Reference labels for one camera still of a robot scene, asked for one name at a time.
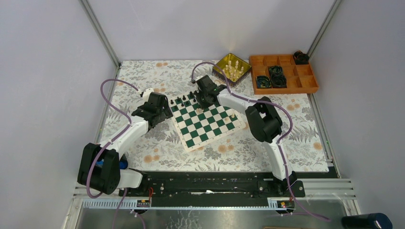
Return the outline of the gold chess piece tin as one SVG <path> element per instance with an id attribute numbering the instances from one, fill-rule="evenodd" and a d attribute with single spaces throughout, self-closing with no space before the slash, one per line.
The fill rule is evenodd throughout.
<path id="1" fill-rule="evenodd" d="M 225 82 L 228 79 L 231 87 L 236 87 L 250 73 L 252 66 L 232 53 L 223 57 L 212 69 L 212 73 L 218 79 Z"/>

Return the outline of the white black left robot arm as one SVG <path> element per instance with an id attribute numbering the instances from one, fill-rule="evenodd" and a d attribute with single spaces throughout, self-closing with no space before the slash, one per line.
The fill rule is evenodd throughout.
<path id="1" fill-rule="evenodd" d="M 136 196 L 148 191 L 143 173 L 134 169 L 120 169 L 119 162 L 132 144 L 157 124 L 172 118 L 167 96 L 151 92 L 146 102 L 129 117 L 126 126 L 115 137 L 100 144 L 87 144 L 82 153 L 77 182 L 81 185 L 112 194 L 116 189 L 130 188 Z"/>

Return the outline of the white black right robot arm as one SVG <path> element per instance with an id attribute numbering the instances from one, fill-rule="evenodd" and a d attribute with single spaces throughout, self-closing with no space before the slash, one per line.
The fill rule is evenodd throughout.
<path id="1" fill-rule="evenodd" d="M 252 136 L 267 151 L 276 180 L 275 193 L 287 196 L 293 190 L 294 177 L 281 144 L 281 139 L 286 135 L 282 134 L 283 122 L 276 109 L 283 108 L 272 103 L 268 97 L 257 100 L 234 93 L 225 85 L 215 84 L 207 75 L 191 82 L 197 84 L 195 96 L 201 108 L 215 104 L 245 114 Z"/>

